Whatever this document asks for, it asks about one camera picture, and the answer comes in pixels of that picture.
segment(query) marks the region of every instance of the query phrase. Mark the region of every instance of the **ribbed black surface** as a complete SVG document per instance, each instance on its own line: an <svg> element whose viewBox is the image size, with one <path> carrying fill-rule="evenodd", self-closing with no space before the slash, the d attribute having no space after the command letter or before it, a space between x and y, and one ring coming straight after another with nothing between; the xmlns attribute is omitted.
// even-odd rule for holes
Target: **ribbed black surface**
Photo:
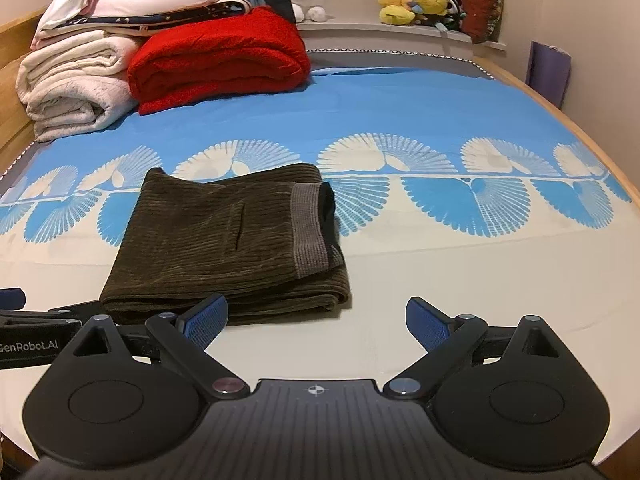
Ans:
<svg viewBox="0 0 640 480"><path fill-rule="evenodd" d="M216 403L183 444L156 460L90 472L44 459L25 476L25 480L531 478L602 476L589 465L524 474L475 462L438 435L418 404L388 400L367 380L265 380L247 399Z"/></svg>

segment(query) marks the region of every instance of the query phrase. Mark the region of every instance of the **folded red blanket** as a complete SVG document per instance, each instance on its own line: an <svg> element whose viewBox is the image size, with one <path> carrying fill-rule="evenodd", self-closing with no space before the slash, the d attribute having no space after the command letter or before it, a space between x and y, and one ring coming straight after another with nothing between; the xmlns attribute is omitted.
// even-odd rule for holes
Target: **folded red blanket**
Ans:
<svg viewBox="0 0 640 480"><path fill-rule="evenodd" d="M140 114L220 94L291 90L311 69L295 25L267 7L151 37L129 65Z"/></svg>

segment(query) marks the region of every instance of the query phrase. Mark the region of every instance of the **triangular cutout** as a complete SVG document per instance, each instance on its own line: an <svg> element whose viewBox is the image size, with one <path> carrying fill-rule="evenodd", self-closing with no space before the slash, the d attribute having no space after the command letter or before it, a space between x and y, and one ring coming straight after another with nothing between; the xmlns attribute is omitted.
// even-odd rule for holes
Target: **triangular cutout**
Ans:
<svg viewBox="0 0 640 480"><path fill-rule="evenodd" d="M529 330L529 335L524 343L522 352L528 355L540 355L543 357L558 357L558 352L539 328Z"/></svg>
<svg viewBox="0 0 640 480"><path fill-rule="evenodd" d="M94 327L87 334L84 341L76 348L74 355L76 357L84 357L87 355L108 354L109 345L104 330Z"/></svg>

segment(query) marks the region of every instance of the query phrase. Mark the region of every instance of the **bed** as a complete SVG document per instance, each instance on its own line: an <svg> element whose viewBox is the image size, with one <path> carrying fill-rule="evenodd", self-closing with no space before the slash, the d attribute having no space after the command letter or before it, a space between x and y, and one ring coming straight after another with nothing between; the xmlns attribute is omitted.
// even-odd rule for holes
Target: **bed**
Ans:
<svg viewBox="0 0 640 480"><path fill-rule="evenodd" d="M492 325L539 314L607 397L603 460L640 427L624 322L638 192L569 119L484 60L310 56L299 91L132 113L25 150L0 181L0 287L23 288L31 310L95 300L150 168L206 182L311 162L336 193L353 301L332 316L227 328L207 351L251 386L382 386L423 354L404 325L411 296ZM31 453L20 409L44 369L0 371L2 432Z"/></svg>

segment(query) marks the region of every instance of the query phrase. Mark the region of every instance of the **mattress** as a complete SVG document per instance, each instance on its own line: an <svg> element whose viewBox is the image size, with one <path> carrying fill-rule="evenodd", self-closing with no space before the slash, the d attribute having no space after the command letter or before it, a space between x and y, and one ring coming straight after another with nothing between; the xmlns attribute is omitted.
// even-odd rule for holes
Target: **mattress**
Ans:
<svg viewBox="0 0 640 480"><path fill-rule="evenodd" d="M207 351L252 386L382 387L424 352L404 324L411 296L491 325L538 314L609 401L601 460L640 426L623 322L635 304L638 210L528 96L453 72L319 70L298 91L133 113L59 139L0 199L0 287L23 288L31 310L97 299L150 168L208 182L312 162L335 191L353 301L329 316L227 328ZM31 451L20 407L44 369L0 370L2 431Z"/></svg>

